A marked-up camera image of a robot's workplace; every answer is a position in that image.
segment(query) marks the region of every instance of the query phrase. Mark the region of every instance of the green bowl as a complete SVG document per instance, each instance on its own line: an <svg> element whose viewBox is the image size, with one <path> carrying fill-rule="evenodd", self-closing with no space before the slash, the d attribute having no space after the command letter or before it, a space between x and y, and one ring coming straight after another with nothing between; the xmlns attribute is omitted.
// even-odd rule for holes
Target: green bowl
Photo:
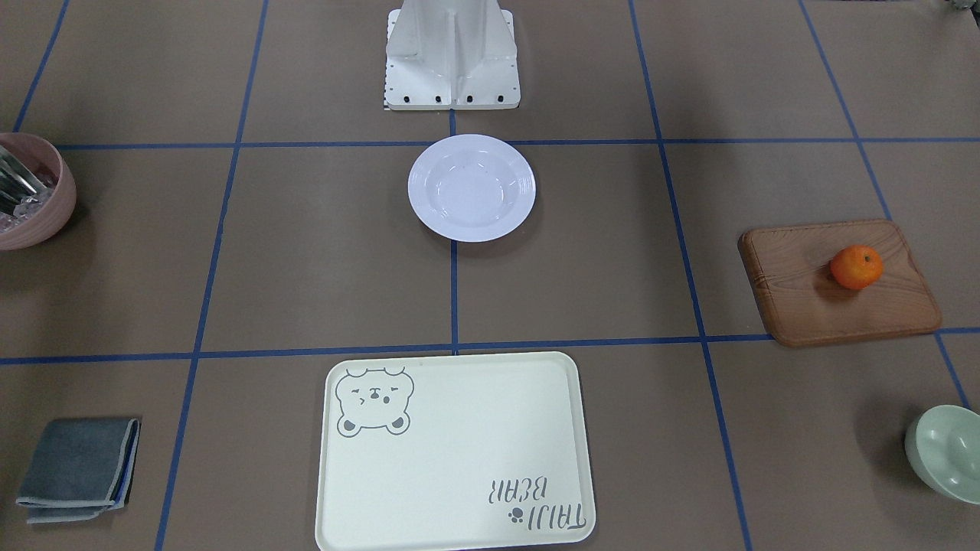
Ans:
<svg viewBox="0 0 980 551"><path fill-rule="evenodd" d="M908 428L906 455L929 487L980 505L980 415L959 406L930 409Z"/></svg>

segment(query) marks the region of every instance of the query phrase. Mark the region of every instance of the gray cloth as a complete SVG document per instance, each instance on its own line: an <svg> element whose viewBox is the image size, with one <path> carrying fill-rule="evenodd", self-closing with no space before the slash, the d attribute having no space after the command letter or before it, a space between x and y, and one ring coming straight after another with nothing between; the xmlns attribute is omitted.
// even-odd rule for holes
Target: gray cloth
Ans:
<svg viewBox="0 0 980 551"><path fill-rule="evenodd" d="M94 519L125 504L139 439L136 419L60 419L44 428L17 504L27 523Z"/></svg>

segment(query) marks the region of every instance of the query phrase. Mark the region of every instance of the blue tape line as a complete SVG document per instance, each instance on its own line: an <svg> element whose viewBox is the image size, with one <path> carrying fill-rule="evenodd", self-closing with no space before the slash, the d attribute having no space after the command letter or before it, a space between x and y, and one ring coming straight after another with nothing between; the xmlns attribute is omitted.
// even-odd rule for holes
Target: blue tape line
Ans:
<svg viewBox="0 0 980 551"><path fill-rule="evenodd" d="M946 350L946 343L943 342L943 337L938 332L934 333L933 336L936 338L936 344L939 345L939 353L943 355L943 361L946 362L946 369L950 372L950 378L953 380L953 386L956 387L956 393L959 394L959 401L963 404L963 407L972 410L970 407L970 401L966 399L966 392L963 391L963 385L959 382L959 376L956 374L956 368L953 367L953 360L950 359L950 353Z"/></svg>
<svg viewBox="0 0 980 551"><path fill-rule="evenodd" d="M718 390L718 382L714 376L714 362L711 360L711 351L706 340L702 341L701 348L702 353L705 355L705 363L708 366L708 383L711 386L711 399L714 401L714 414L718 419L718 431L721 432L721 446L725 450L725 461L728 463L728 477L732 485L732 494L735 496L738 522L742 527L742 539L745 541L746 551L752 551L752 536L749 533L749 520L746 517L745 505L742 502L742 488L735 469L735 454L732 451L731 441L728 438L728 422L725 420L725 410L721 405L721 392Z"/></svg>
<svg viewBox="0 0 980 551"><path fill-rule="evenodd" d="M629 0L629 13L633 22L633 33L636 39L636 49L640 57L640 65L643 68L643 79L647 86L647 98L650 101L650 115L654 120L654 130L657 133L659 149L661 154L661 164L663 167L663 179L666 183L667 193L670 198L670 211L674 216L674 225L677 232L677 241L680 245L681 258L684 263L684 274L687 277L688 290L691 293L691 303L694 308L695 322L698 326L698 337L701 342L702 354L705 359L705 367L708 371L708 379L711 387L711 398L714 401L714 412L718 422L718 432L721 435L721 443L725 452L725 461L728 465L728 475L731 481L732 494L735 498L735 509L738 513L739 525L742 529L742 540L746 551L752 551L752 536L749 532L749 522L746 517L745 507L742 503L742 491L738 483L738 474L735 469L735 458L732 454L731 445L728 438L728 426L725 422L724 410L721 407L721 395L718 391L717 383L714 378L714 366L711 361L711 351L708 347L708 339L705 333L705 323L701 314L701 304L698 300L698 291L694 283L694 273L691 270L690 255L687 250L687 243L684 239L684 227L681 223L680 211L677 206L677 196L674 192L673 178L670 174L670 164L667 161L666 147L663 144L660 117L657 114L657 102L654 98L654 88L650 82L650 72L647 68L647 59L643 50L643 40L640 36L640 26L636 18L636 6L633 0Z"/></svg>
<svg viewBox="0 0 980 551"><path fill-rule="evenodd" d="M244 148L256 147L427 147L434 141L251 141Z"/></svg>
<svg viewBox="0 0 980 551"><path fill-rule="evenodd" d="M155 551L163 551L164 539L167 537L167 522L171 516L171 503L173 501L173 485L177 479L177 468L180 466L180 452L183 450L183 436L187 429L187 414L190 412L190 401L194 393L194 379L197 377L197 358L190 361L190 368L187 370L187 383L184 386L183 402L180 405L180 421L177 425L177 435L173 443L171 453L171 468L167 474L167 491L164 492L164 503L160 512L160 524L157 526L157 540L154 545Z"/></svg>
<svg viewBox="0 0 980 551"><path fill-rule="evenodd" d="M391 354L403 352L448 352L452 344L396 344L390 346L336 346L328 348L286 348L270 350L228 350L201 352L202 360L228 358L282 358L288 356L334 356L337 354Z"/></svg>
<svg viewBox="0 0 980 551"><path fill-rule="evenodd" d="M774 340L770 334L727 334L706 336L707 342L748 342L760 340Z"/></svg>
<svg viewBox="0 0 980 551"><path fill-rule="evenodd" d="M162 352L151 354L96 354L92 356L35 356L27 358L0 358L0 366L37 366L50 364L92 364L109 362L154 362L161 360L190 360L190 352Z"/></svg>
<svg viewBox="0 0 980 551"><path fill-rule="evenodd" d="M980 332L980 327L949 332ZM772 340L768 334L710 335L707 342L742 342ZM397 352L440 352L500 348L548 348L577 346L635 346L653 344L678 344L701 342L700 336L626 337L626 338L577 338L560 340L519 340L488 342L447 342L434 344L393 344L375 346L334 346L320 348L273 348L265 350L213 350L193 352L162 352L147 354L100 354L91 356L32 356L0 358L0 366L29 366L44 364L91 364L111 362L152 362L161 360L191 360L218 358L266 358L284 356L329 356L336 354L384 354Z"/></svg>
<svg viewBox="0 0 980 551"><path fill-rule="evenodd" d="M949 137L904 137L904 138L870 138L860 139L865 143L973 143L980 141L980 137L973 136L949 136Z"/></svg>
<svg viewBox="0 0 980 551"><path fill-rule="evenodd" d="M511 145L653 145L655 139L509 139Z"/></svg>
<svg viewBox="0 0 980 551"><path fill-rule="evenodd" d="M851 129L851 134L854 136L855 143L857 144L857 150L860 153L861 159L864 161L864 168L867 170L867 175L871 178L871 185L874 186L874 192L878 196L878 203L881 204L881 210L888 220L892 219L892 212L888 208L888 203L885 202L885 195L881 192L881 187L878 185L878 176L874 174L874 169L871 168L871 161L867 158L867 152L864 151L864 144L861 143L861 138L858 135L858 127L855 126L854 119L851 117L851 110L848 109L848 104L844 101L844 93L841 92L841 87L837 83L837 78L834 76L834 72L830 69L830 62L827 60L827 54L823 50L823 44L820 43L820 37L816 34L816 27L813 26L813 21L809 17L809 12L807 11L807 6L804 5L803 0L797 0L797 4L800 5L800 10L803 11L803 17L807 20L807 27L809 27L809 34L813 37L813 43L816 44L816 51L820 54L820 61L823 62L823 69L827 71L827 76L830 77L830 83L834 86L834 93L837 94L837 101L841 104L841 109L844 111L844 118L847 119L848 127Z"/></svg>
<svg viewBox="0 0 980 551"><path fill-rule="evenodd" d="M70 143L58 144L62 151L107 151L117 149L230 149L232 142L211 143Z"/></svg>
<svg viewBox="0 0 980 551"><path fill-rule="evenodd" d="M453 339L453 355L457 356L460 353L460 279L459 279L459 261L457 250L459 243L456 239L453 239L450 244L450 299L449 299L449 312L450 312L450 327L452 328L452 339Z"/></svg>
<svg viewBox="0 0 980 551"><path fill-rule="evenodd" d="M854 138L665 138L666 144L712 143L854 143Z"/></svg>
<svg viewBox="0 0 980 551"><path fill-rule="evenodd" d="M55 21L55 27L51 31L51 37L48 38L48 45L44 48L44 55L41 56L41 63L37 66L37 73L34 73L34 80L30 82L30 88L27 89L27 96L24 98L24 104L21 105L21 112L17 115L17 121L14 123L14 132L21 131L21 126L24 124L24 118L27 116L30 101L34 99L34 91L37 90L37 83L41 81L41 74L44 73L44 68L48 66L48 58L51 57L51 51L55 48L55 41L58 40L58 34L61 32L61 25L65 22L68 3L69 0L62 2L62 9L58 12L58 20Z"/></svg>
<svg viewBox="0 0 980 551"><path fill-rule="evenodd" d="M664 336L637 338L592 338L568 340L510 340L491 342L466 342L457 347L460 350L499 350L506 348L571 348L585 346L635 346L643 344L681 344L700 342L696 336Z"/></svg>
<svg viewBox="0 0 980 551"><path fill-rule="evenodd" d="M513 139L505 140L511 145L708 145L739 143L856 143L850 138L789 137L789 138L629 138L629 139ZM868 138L863 143L976 143L980 137L905 137ZM56 144L63 151L101 151L115 149L244 149L258 148L303 148L303 147L428 147L434 141L243 141L200 142L200 143L69 143Z"/></svg>
<svg viewBox="0 0 980 551"><path fill-rule="evenodd" d="M190 413L190 404L194 395L194 379L197 376L198 358L201 352L201 345L204 341L205 327L208 321L208 311L211 305L211 292L215 284L215 273L218 270L218 259L221 254L221 238L224 233L224 218L228 212L228 200L231 197L231 189L234 185L235 171L238 165L238 155L241 151L241 139L245 130L245 121L248 116L249 99L252 94L252 83L255 80L255 71L259 62L259 52L262 49L263 29L266 26L266 15L269 12L269 0L263 0L262 12L259 14L259 28L256 30L255 46L252 50L252 63L249 68L248 79L245 82L245 95L242 98L241 115L238 119L238 131L235 137L235 147L231 153L231 162L228 167L228 178L224 184L224 196L221 199L221 211L218 218L218 229L215 234L215 244L211 253L211 265L208 268L208 280L204 287L204 297L201 300L201 315L198 319L197 336L194 339L194 357L191 359L190 368L187 371L187 385L184 388L183 405L180 408L180 421L177 424L176 437L173 443L173 454L171 456L171 469L167 477L167 490L164 494L164 503L160 512L160 524L157 527L157 541L155 551L163 551L164 541L167 537L167 524L171 514L171 502L173 499L173 488L176 483L177 470L180 466L180 452L183 449L183 437L187 429L187 417Z"/></svg>
<svg viewBox="0 0 980 551"><path fill-rule="evenodd" d="M940 334L980 333L980 327L943 327L936 332Z"/></svg>

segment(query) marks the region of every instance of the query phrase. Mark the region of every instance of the bowl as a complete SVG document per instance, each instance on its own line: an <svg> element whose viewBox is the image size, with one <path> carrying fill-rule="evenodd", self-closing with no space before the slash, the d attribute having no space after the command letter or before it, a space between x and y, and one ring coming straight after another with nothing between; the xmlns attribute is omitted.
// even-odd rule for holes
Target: bowl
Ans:
<svg viewBox="0 0 980 551"><path fill-rule="evenodd" d="M959 406L936 406L912 422L906 455L929 487L980 505L980 415Z"/></svg>
<svg viewBox="0 0 980 551"><path fill-rule="evenodd" d="M61 229L72 216L75 202L74 178L61 153L44 138L23 132L0 133L0 145L33 173L47 173L55 182L44 206L28 220L0 233L0 251L36 245Z"/></svg>

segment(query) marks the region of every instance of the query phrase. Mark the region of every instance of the bear face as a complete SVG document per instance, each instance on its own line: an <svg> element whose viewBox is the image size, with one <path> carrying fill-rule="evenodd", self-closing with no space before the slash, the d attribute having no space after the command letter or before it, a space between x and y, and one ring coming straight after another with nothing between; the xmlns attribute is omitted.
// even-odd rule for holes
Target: bear face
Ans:
<svg viewBox="0 0 980 551"><path fill-rule="evenodd" d="M347 373L337 381L334 394L340 401L337 430L352 437L362 428L387 428L392 434L409 429L409 398L415 382L405 368L359 370Z"/></svg>

